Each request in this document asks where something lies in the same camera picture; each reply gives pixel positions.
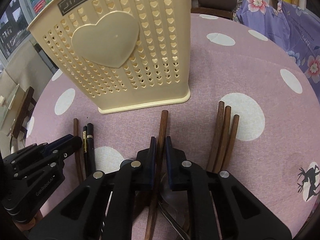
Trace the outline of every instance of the screw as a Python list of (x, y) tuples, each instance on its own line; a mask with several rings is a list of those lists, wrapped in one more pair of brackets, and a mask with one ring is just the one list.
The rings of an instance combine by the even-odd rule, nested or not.
[(138, 168), (140, 166), (141, 166), (141, 162), (139, 162), (139, 161), (133, 161), (131, 163), (131, 167), (133, 167), (133, 168)]
[(191, 167), (192, 163), (190, 161), (183, 161), (181, 165), (185, 168)]
[(94, 177), (95, 179), (100, 179), (102, 176), (103, 176), (103, 172), (102, 172), (102, 171), (96, 171), (96, 172), (93, 174), (93, 177)]
[(222, 178), (228, 178), (230, 174), (227, 171), (220, 171), (219, 175)]

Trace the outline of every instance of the black chopstick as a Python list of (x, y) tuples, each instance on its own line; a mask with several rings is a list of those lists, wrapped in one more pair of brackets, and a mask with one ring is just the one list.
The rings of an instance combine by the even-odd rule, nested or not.
[(88, 145), (87, 145), (87, 126), (83, 127), (83, 159), (84, 159), (84, 170), (85, 177), (87, 178), (89, 174), (89, 165), (88, 165)]
[(94, 157), (94, 139), (93, 139), (93, 124), (87, 124), (87, 143), (88, 143), (88, 170), (89, 175), (96, 171), (96, 161)]

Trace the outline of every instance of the human hand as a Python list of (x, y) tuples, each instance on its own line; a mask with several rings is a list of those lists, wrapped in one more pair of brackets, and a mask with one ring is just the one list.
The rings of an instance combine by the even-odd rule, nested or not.
[(17, 228), (19, 228), (20, 231), (27, 231), (33, 228), (41, 219), (43, 218), (43, 215), (41, 211), (39, 210), (35, 217), (27, 224), (20, 224), (18, 222), (14, 222)]

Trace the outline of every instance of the heart-shaped emblem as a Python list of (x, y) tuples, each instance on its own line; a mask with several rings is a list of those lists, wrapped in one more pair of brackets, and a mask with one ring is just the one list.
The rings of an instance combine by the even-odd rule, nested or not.
[(107, 67), (119, 68), (132, 54), (139, 36), (137, 20), (126, 12), (106, 14), (97, 24), (76, 29), (72, 46), (82, 57)]

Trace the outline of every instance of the round table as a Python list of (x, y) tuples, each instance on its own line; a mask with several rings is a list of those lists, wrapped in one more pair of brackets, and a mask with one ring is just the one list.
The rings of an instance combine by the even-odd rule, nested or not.
[[(151, 136), (158, 135), (161, 110), (167, 109), (167, 135), (173, 146), (205, 167), (218, 102), (223, 100), (232, 107), (232, 116), (240, 115), (228, 170), (295, 236), (314, 206), (320, 180), (320, 107), (305, 75), (260, 33), (233, 21), (192, 14), (189, 86), (186, 103), (102, 115), (58, 71), (35, 107), (26, 144), (72, 134), (73, 118), (79, 119), (79, 127), (91, 122), (97, 169), (112, 172), (122, 160), (148, 148)], [(74, 156), (65, 164), (66, 179), (42, 207), (44, 215), (78, 185)], [(315, 184), (301, 168), (314, 171)], [(302, 185), (299, 192), (297, 183)], [(147, 216), (145, 208), (133, 225), (132, 239), (144, 239)], [(158, 215), (153, 239), (175, 237), (171, 225)]]

